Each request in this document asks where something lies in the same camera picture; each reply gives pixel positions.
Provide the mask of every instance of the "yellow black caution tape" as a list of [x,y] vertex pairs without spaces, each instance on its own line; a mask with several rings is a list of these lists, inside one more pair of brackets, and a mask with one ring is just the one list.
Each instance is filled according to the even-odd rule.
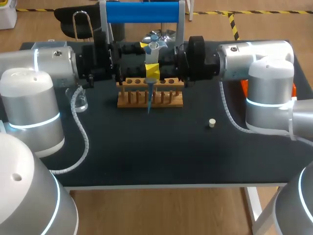
[[228,19],[229,19],[230,26],[233,31],[235,40],[240,40],[238,29],[236,27],[235,20],[234,20],[234,14],[228,14]]
[[195,11],[194,15],[227,15],[227,14],[313,14],[313,11]]
[[21,9],[17,8],[17,12],[54,12],[54,9]]
[[[17,12],[54,12],[54,9],[22,9]],[[313,11],[195,11],[194,15],[227,15],[227,14],[313,14]]]

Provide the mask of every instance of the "black table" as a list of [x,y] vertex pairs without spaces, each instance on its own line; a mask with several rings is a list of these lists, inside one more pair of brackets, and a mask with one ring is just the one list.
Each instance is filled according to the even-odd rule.
[[[214,49],[225,42],[206,42]],[[21,49],[29,49],[25,43]],[[82,43],[68,42],[76,52]],[[143,63],[144,55],[123,56],[122,66]],[[295,59],[298,99],[313,98]],[[235,121],[245,125],[245,98],[239,82],[224,83],[226,100]],[[49,169],[74,164],[84,142],[72,118],[65,90],[56,91],[65,145],[46,157]],[[216,187],[281,184],[312,161],[313,148],[286,137],[246,134],[225,114],[217,79],[197,82],[183,90],[183,108],[117,109],[114,81],[97,82],[86,90],[88,109],[79,118],[89,136],[90,149],[75,170],[57,175],[65,187]],[[0,119],[4,119],[0,106]],[[205,127],[214,118],[213,129]]]

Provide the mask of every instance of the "blue handle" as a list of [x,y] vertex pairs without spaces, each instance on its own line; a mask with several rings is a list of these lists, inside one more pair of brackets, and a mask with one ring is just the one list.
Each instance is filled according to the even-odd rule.
[[178,23],[178,2],[106,2],[108,23]]

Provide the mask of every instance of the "test tube rack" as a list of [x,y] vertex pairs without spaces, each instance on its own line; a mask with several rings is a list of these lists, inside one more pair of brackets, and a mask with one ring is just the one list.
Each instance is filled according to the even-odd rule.
[[[145,78],[126,78],[122,85],[117,82],[116,86],[120,89],[118,108],[146,108],[148,106],[148,85]],[[184,82],[179,81],[178,78],[167,78],[155,83],[151,107],[183,107],[181,91],[183,87]]]

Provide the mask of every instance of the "white cable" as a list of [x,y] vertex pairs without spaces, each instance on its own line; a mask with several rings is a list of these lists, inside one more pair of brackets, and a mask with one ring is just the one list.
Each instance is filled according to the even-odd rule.
[[[242,132],[245,132],[245,133],[250,133],[250,134],[257,134],[256,132],[253,132],[251,130],[247,130],[247,129],[244,129],[242,128],[241,126],[239,126],[233,119],[233,117],[231,116],[229,110],[228,110],[228,106],[227,106],[227,103],[226,103],[226,98],[225,98],[225,93],[224,93],[224,88],[223,88],[223,82],[220,81],[220,91],[221,91],[221,97],[222,97],[222,102],[223,102],[223,105],[224,105],[224,109],[225,109],[225,112],[227,114],[227,117],[228,119],[230,120],[230,122],[233,124],[234,127],[236,127],[238,130],[242,131]],[[302,137],[295,137],[295,139],[297,141],[301,141],[303,143],[306,143],[310,146],[313,146],[313,142],[310,141],[310,140],[307,140],[305,138],[302,138]]]
[[244,129],[242,128],[241,126],[239,126],[233,119],[233,117],[231,116],[229,110],[228,110],[228,106],[226,104],[226,98],[225,98],[225,93],[224,93],[224,88],[223,88],[223,82],[220,82],[220,91],[221,91],[221,97],[222,97],[222,102],[223,102],[223,106],[224,106],[224,109],[225,109],[225,112],[227,114],[227,117],[228,119],[230,120],[230,122],[240,131],[242,132],[246,132],[246,133],[254,133],[253,131],[251,130],[247,130],[247,129]]
[[82,86],[79,86],[77,88],[77,90],[74,92],[73,96],[72,96],[72,99],[70,101],[70,109],[72,111],[72,115],[73,115],[73,118],[80,130],[80,132],[82,133],[82,136],[84,138],[84,141],[85,141],[85,150],[84,150],[84,153],[83,155],[81,156],[81,158],[78,160],[78,162],[76,162],[74,165],[66,168],[66,169],[63,169],[63,170],[50,170],[50,172],[54,175],[60,175],[60,174],[64,174],[64,173],[67,173],[67,172],[70,172],[72,170],[74,170],[76,167],[78,167],[86,158],[87,154],[88,154],[88,151],[89,151],[89,140],[88,140],[88,136],[81,124],[81,122],[79,121],[79,118],[77,116],[77,113],[76,113],[76,109],[75,109],[75,103],[76,103],[76,99],[77,99],[77,96],[78,94],[83,91],[83,87]]

